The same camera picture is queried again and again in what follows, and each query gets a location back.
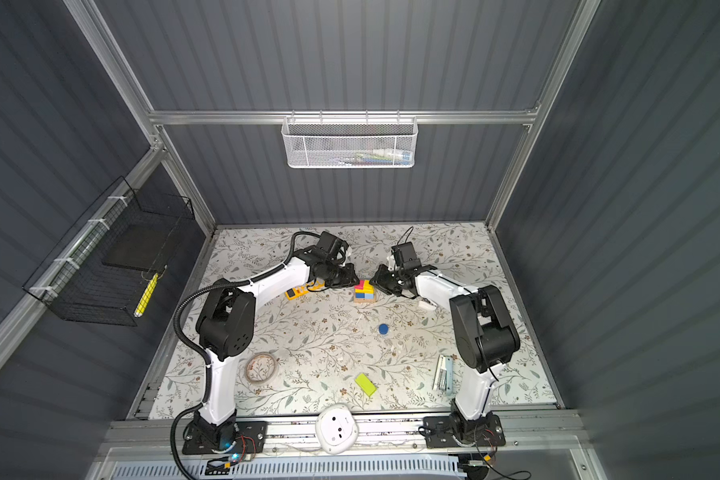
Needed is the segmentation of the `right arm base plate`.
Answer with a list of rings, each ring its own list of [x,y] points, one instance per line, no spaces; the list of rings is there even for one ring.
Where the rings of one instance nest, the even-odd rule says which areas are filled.
[[[428,416],[418,427],[431,449],[474,447],[497,449],[506,445],[500,418],[493,412],[477,420],[464,420],[457,413]]]

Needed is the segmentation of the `lime green block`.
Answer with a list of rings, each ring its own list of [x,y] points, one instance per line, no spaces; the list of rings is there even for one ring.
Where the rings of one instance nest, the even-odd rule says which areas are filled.
[[[378,390],[377,386],[370,380],[366,374],[359,374],[354,378],[356,385],[368,397],[372,397]]]

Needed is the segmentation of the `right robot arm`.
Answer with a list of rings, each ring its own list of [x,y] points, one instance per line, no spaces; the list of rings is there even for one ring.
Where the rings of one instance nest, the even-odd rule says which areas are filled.
[[[453,400],[452,416],[466,424],[491,412],[492,387],[521,341],[498,287],[463,284],[419,259],[412,243],[391,247],[393,265],[381,265],[371,284],[388,295],[413,297],[451,314],[458,354],[468,370]]]

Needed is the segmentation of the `yellow rectangular block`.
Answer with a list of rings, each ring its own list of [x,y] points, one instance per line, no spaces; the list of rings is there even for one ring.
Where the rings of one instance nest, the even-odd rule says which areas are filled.
[[[354,293],[356,297],[369,298],[375,295],[375,288],[373,286],[355,288]]]

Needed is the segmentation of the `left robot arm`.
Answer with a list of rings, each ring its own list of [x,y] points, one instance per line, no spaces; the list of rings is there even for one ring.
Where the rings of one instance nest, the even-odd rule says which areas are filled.
[[[206,297],[195,324],[192,345],[206,363],[206,391],[197,416],[212,427],[233,420],[235,383],[240,357],[254,336],[257,309],[288,290],[320,280],[326,289],[359,283],[349,261],[349,243],[324,231],[291,236],[283,262],[245,280],[220,279],[198,294]]]

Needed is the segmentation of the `wood block with holes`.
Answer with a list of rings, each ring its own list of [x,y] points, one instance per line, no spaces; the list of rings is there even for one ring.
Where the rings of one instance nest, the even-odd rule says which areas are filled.
[[[376,300],[376,289],[369,280],[361,280],[354,287],[355,303],[374,303]]]

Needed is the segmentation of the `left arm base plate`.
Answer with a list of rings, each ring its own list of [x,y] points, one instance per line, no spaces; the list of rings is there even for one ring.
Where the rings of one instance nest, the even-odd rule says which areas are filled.
[[[213,426],[202,418],[193,419],[183,433],[184,455],[245,454],[263,451],[268,423],[264,421],[226,422]]]

